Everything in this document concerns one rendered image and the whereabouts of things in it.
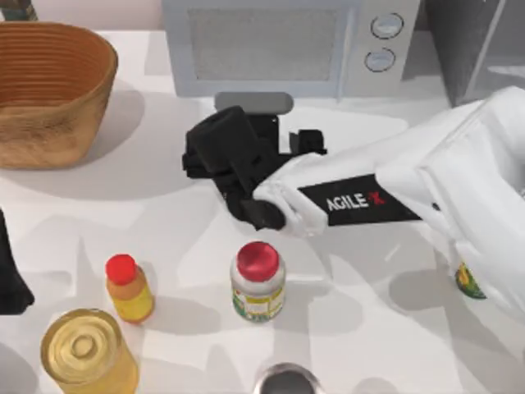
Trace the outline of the white bottle with red cap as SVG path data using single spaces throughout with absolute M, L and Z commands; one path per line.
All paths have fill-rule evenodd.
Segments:
M 242 318 L 265 323 L 284 305 L 286 267 L 280 254 L 264 241 L 243 245 L 230 268 L 231 299 Z

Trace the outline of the microwave oven door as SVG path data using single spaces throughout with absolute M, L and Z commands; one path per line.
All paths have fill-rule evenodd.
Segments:
M 176 92 L 338 93 L 349 0 L 162 0 Z

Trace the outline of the round microwave knob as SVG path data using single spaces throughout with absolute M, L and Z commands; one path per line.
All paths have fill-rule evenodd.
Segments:
M 377 16 L 371 23 L 371 32 L 378 39 L 393 39 L 404 28 L 404 19 L 397 13 Z
M 369 52 L 364 59 L 364 65 L 370 72 L 381 73 L 391 69 L 395 61 L 396 55 L 392 50 L 381 48 Z

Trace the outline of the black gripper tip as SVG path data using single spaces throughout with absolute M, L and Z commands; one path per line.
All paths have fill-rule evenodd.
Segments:
M 0 316 L 21 315 L 35 301 L 34 295 L 20 275 L 0 209 Z

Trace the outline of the pale microwave oven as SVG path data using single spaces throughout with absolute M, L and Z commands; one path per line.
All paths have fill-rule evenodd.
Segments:
M 404 73 L 420 0 L 162 0 L 176 92 L 382 97 Z

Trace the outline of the yellow bottle with red cap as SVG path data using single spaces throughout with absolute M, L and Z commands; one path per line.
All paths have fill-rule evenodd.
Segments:
M 115 254 L 105 264 L 106 288 L 118 316 L 139 324 L 154 310 L 155 299 L 143 269 L 129 254 Z

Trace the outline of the silver metal can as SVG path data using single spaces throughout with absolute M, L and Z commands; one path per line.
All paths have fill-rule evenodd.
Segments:
M 319 379 L 304 366 L 291 362 L 264 369 L 251 394 L 327 394 Z

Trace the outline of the woven wooden basket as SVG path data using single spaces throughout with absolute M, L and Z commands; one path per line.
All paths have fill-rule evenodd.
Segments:
M 116 50 L 92 30 L 0 23 L 0 168 L 77 164 L 98 134 L 117 68 Z

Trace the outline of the dark object behind basket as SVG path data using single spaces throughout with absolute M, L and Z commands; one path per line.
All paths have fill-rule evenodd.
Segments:
M 0 12 L 4 21 L 37 21 L 32 0 L 0 0 Z

